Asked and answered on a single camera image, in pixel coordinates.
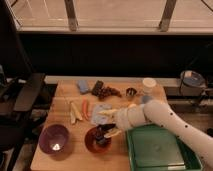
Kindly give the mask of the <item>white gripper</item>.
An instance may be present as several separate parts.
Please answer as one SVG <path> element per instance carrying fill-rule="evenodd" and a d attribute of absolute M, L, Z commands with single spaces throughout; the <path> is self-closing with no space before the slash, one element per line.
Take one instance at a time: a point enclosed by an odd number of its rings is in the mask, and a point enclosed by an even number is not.
<path fill-rule="evenodd" d="M 117 109 L 102 110 L 98 112 L 98 114 L 106 116 L 112 116 L 114 114 L 115 124 L 120 129 L 112 130 L 104 134 L 104 138 L 107 139 L 119 135 L 122 131 L 127 131 L 146 123 L 146 118 L 141 106 L 121 108 L 118 111 Z"/>

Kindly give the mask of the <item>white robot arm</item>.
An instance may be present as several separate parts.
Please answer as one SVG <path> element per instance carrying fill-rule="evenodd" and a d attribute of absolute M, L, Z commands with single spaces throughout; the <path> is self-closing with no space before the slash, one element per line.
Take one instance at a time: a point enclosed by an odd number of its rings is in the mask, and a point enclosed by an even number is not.
<path fill-rule="evenodd" d="M 182 120 L 163 101 L 151 99 L 145 104 L 127 108 L 102 110 L 118 130 L 127 131 L 135 127 L 154 123 L 175 134 L 182 142 L 213 168 L 213 138 Z"/>

